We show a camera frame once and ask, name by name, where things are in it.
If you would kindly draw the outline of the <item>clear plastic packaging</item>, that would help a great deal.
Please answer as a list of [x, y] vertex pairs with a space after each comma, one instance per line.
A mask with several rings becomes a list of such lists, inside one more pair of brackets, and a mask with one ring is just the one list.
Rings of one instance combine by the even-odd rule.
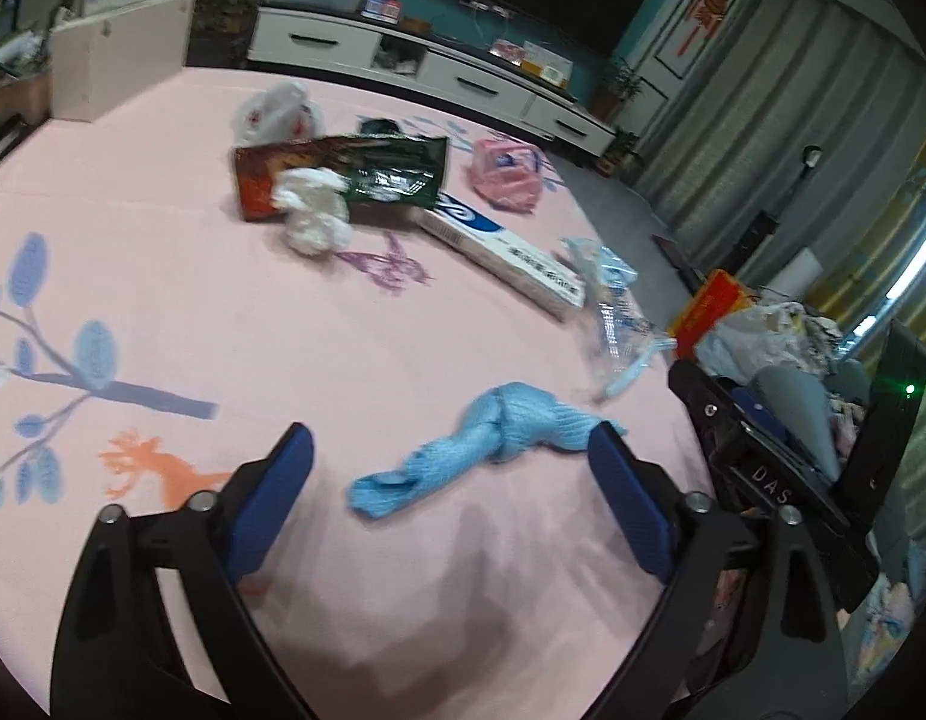
[[582, 278], [585, 304], [579, 328], [583, 357], [593, 379], [593, 401], [618, 398], [659, 355], [676, 349], [639, 310], [632, 286], [639, 273], [596, 239], [565, 238], [568, 263]]

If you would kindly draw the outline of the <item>blue knotted cloth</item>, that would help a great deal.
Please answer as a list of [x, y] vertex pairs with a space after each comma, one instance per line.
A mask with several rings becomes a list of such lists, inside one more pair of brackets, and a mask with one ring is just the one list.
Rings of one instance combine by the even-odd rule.
[[422, 445], [396, 470], [356, 479], [347, 504], [360, 517], [380, 520], [448, 488], [481, 463], [500, 465], [538, 447], [584, 452], [602, 422], [547, 390], [523, 382], [499, 385], [466, 408], [453, 433]]

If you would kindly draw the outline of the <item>blue white ointment box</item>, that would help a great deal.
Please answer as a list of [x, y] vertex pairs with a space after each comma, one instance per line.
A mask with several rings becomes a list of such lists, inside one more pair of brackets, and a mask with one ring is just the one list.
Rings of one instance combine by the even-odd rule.
[[433, 208], [417, 208], [415, 222], [557, 320], [583, 309], [585, 287], [575, 271], [449, 193], [438, 193]]

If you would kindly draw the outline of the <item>dark green snack bag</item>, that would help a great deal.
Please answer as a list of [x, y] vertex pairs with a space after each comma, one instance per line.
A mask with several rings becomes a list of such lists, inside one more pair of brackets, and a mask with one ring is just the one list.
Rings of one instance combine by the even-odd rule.
[[245, 221], [284, 215], [275, 184], [292, 169], [329, 169], [344, 179], [347, 205], [396, 203], [431, 210], [446, 172], [449, 140], [415, 135], [332, 135], [302, 143], [239, 146], [232, 151]]

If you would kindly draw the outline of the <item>white tissue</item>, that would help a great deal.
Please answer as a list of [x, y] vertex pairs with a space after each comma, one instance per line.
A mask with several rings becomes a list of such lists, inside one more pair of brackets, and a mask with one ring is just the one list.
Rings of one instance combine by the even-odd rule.
[[346, 177], [329, 167], [294, 167], [275, 176], [271, 205], [284, 215], [284, 239], [303, 257], [337, 254], [352, 239]]

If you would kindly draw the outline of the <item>white plastic bag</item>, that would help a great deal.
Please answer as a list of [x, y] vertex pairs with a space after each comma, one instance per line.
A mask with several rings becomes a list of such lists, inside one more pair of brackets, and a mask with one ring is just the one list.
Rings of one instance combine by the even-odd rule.
[[248, 99], [236, 111], [232, 130], [236, 146], [302, 143], [326, 135], [323, 112], [298, 82], [279, 83]]

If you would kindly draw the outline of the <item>white shopping bag on floor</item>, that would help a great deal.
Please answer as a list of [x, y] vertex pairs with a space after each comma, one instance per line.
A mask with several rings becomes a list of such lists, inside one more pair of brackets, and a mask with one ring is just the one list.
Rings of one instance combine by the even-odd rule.
[[801, 302], [757, 304], [721, 317], [694, 344], [710, 376], [748, 383], [762, 369], [785, 367], [822, 379], [831, 372], [844, 333]]

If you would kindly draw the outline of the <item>red gift bag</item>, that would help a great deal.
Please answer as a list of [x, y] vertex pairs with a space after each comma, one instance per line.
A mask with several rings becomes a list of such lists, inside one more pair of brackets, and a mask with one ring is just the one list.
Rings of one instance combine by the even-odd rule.
[[754, 304], [753, 291], [730, 273], [717, 268], [692, 296], [689, 304], [669, 325], [669, 337], [676, 340], [678, 359], [694, 359], [696, 343], [728, 314]]

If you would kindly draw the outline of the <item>grey curtain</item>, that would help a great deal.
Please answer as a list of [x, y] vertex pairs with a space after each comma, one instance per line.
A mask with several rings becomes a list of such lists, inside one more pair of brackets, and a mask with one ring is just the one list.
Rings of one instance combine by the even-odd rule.
[[801, 250], [832, 273], [925, 138], [926, 62], [899, 37], [835, 0], [744, 0], [642, 146], [637, 190], [702, 271], [769, 213], [744, 280]]

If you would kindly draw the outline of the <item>potted plant on floor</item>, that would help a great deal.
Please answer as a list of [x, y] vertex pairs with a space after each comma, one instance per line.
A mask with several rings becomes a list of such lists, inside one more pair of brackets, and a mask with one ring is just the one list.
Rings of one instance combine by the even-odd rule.
[[640, 135], [630, 130], [624, 130], [621, 127], [614, 130], [614, 137], [611, 143], [607, 145], [604, 153], [596, 163], [596, 171], [604, 177], [614, 177], [619, 172], [624, 171], [627, 164], [634, 161], [640, 161], [637, 146], [640, 143]]

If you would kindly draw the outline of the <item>small pink plastic bag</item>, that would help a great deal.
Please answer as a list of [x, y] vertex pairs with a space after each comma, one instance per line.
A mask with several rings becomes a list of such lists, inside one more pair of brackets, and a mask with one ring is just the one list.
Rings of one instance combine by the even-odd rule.
[[543, 153], [537, 146], [505, 138], [477, 140], [468, 181], [497, 210], [529, 215], [543, 195]]

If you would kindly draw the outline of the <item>pink patterned tablecloth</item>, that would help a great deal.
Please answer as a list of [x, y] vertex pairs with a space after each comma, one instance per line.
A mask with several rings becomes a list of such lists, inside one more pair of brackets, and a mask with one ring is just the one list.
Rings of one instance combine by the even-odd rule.
[[172, 507], [303, 422], [313, 473], [243, 595], [310, 706], [580, 717], [660, 593], [582, 457], [479, 466], [381, 522], [346, 500], [489, 388], [588, 405], [579, 330], [421, 232], [316, 263], [243, 221], [232, 119], [266, 86], [183, 71], [0, 164], [0, 657], [46, 702], [101, 507]]

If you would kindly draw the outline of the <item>potted plant on cabinet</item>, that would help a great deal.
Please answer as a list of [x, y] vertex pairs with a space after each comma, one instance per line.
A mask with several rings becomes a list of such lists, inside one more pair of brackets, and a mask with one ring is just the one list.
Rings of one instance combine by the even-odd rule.
[[613, 59], [601, 75], [595, 93], [591, 94], [588, 112], [605, 124], [616, 117], [642, 93], [643, 78], [624, 59]]

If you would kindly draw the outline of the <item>white storage box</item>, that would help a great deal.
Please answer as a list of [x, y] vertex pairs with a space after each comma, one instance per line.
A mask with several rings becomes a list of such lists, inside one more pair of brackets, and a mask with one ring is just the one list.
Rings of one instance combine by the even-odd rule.
[[49, 36], [51, 115], [95, 122], [181, 71], [196, 0], [142, 0]]

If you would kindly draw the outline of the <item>white tv cabinet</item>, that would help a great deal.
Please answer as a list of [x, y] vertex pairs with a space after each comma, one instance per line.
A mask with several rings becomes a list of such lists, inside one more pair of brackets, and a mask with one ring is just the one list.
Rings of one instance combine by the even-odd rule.
[[421, 99], [531, 142], [565, 143], [593, 158], [603, 156], [614, 140], [611, 125], [495, 55], [355, 15], [262, 7], [248, 62]]

